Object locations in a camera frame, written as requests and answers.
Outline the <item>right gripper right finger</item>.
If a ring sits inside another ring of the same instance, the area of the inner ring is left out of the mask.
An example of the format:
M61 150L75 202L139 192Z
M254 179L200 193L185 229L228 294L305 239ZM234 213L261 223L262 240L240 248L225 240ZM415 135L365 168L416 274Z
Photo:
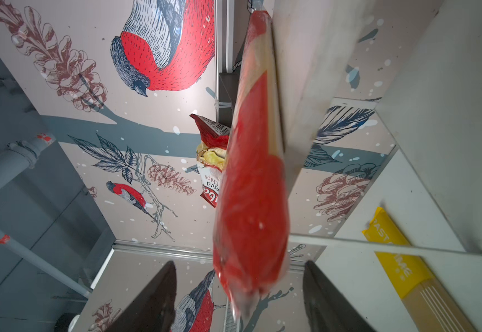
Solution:
M303 299L312 332L374 330L313 261L304 265Z

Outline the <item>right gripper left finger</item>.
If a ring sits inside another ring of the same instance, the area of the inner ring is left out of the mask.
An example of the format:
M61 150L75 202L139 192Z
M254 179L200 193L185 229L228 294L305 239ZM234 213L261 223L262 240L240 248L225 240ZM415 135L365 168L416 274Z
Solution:
M168 261L107 332L170 331L175 320L176 293L176 268L173 261Z

